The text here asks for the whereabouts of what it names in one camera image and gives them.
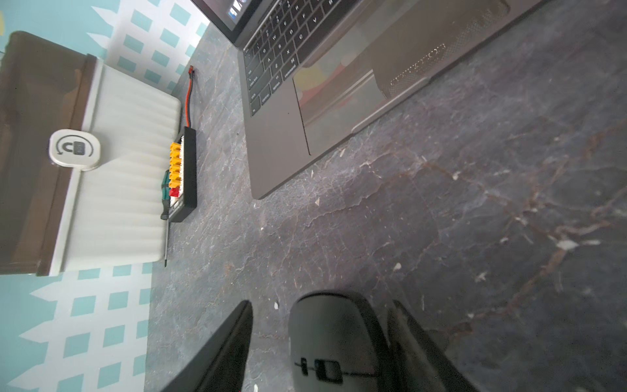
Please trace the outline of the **black wireless mouse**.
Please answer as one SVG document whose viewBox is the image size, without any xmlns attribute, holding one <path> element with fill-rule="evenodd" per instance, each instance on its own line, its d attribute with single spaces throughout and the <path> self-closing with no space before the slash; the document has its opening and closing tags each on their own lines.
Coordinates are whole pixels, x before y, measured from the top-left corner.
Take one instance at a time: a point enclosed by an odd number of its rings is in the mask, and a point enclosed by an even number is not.
<svg viewBox="0 0 627 392">
<path fill-rule="evenodd" d="M 352 291 L 304 295 L 288 333 L 295 391 L 394 391 L 393 358 L 374 310 Z"/>
</svg>

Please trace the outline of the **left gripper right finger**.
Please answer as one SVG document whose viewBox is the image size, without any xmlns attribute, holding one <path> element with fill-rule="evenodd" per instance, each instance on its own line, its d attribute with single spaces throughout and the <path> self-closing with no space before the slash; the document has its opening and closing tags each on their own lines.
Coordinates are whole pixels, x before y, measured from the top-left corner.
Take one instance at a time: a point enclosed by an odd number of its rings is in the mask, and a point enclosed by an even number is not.
<svg viewBox="0 0 627 392">
<path fill-rule="evenodd" d="M 399 391 L 478 390 L 398 301 L 388 310 L 388 338 Z"/>
</svg>

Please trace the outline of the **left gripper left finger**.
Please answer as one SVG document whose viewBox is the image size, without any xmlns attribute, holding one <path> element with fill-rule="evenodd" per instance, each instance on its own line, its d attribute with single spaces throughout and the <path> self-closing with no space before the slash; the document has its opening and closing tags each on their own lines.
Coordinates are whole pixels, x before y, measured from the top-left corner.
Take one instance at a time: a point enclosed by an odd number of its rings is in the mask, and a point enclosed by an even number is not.
<svg viewBox="0 0 627 392">
<path fill-rule="evenodd" d="M 240 391 L 252 327 L 252 304 L 242 301 L 164 390 Z"/>
</svg>

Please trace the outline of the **grey laptop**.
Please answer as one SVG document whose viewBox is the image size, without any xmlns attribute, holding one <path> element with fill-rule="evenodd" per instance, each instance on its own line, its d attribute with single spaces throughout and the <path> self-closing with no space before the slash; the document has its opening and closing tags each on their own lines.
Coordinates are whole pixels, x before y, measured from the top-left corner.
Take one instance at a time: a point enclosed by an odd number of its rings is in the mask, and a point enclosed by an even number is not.
<svg viewBox="0 0 627 392">
<path fill-rule="evenodd" d="M 275 191 L 535 6 L 197 2 L 238 51 L 252 196 Z"/>
</svg>

